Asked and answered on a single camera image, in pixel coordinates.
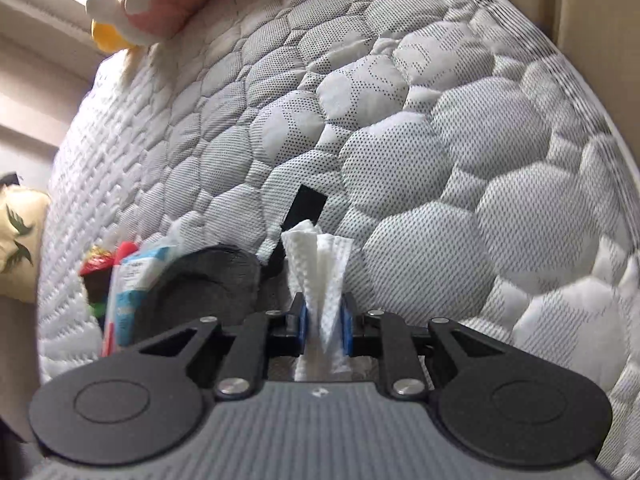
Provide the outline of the white paper towel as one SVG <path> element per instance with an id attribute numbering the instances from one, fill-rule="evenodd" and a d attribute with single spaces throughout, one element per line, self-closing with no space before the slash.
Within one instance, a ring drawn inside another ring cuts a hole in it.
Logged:
<path id="1" fill-rule="evenodd" d="M 341 302 L 352 240 L 322 232 L 304 220 L 281 234 L 288 287 L 303 294 L 308 328 L 297 359 L 298 382 L 356 382 L 367 378 L 371 361 L 345 356 Z"/>

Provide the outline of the blue cotton pads packet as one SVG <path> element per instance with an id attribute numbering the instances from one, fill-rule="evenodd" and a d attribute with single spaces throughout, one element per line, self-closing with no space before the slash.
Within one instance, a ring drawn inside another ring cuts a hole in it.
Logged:
<path id="1" fill-rule="evenodd" d="M 115 348 L 129 347 L 134 341 L 134 318 L 152 286 L 175 259 L 176 251 L 175 244 L 155 244 L 122 260 L 115 285 Z"/>

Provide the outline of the red white foam rocket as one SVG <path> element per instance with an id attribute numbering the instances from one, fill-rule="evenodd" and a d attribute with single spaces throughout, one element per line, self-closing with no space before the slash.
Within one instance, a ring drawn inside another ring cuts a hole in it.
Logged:
<path id="1" fill-rule="evenodd" d="M 137 250 L 138 245 L 134 242 L 122 242 L 122 244 L 120 244 L 116 249 L 114 255 L 114 266 L 112 267 L 110 289 L 108 290 L 106 303 L 101 356 L 109 356 L 113 352 L 115 342 L 115 304 L 120 264 L 122 263 L 122 260 L 134 254 Z"/>

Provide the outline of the grey quilted mattress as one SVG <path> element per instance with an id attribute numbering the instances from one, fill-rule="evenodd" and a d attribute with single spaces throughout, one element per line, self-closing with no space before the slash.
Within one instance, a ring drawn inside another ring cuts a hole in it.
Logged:
<path id="1" fill-rule="evenodd" d="M 576 370 L 613 405 L 599 456 L 639 474 L 639 192 L 605 110 L 503 0 L 210 0 L 101 63 L 56 155 L 43 380 L 94 361 L 94 246 L 267 258 L 301 185 L 352 240 L 361 307 L 440 314 Z"/>

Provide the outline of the yellow plush toy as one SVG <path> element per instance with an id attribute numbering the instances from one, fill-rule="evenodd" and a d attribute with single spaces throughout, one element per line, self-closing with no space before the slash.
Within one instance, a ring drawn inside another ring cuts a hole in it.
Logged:
<path id="1" fill-rule="evenodd" d="M 113 54 L 122 50 L 137 49 L 135 44 L 119 35 L 113 25 L 91 22 L 91 36 L 96 46 L 104 53 Z"/>

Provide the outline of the beige padded headboard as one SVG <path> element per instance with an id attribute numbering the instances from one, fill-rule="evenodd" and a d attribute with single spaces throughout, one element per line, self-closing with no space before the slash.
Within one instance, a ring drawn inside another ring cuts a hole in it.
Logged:
<path id="1" fill-rule="evenodd" d="M 639 0 L 509 0 L 549 35 L 626 136 L 639 133 Z"/>

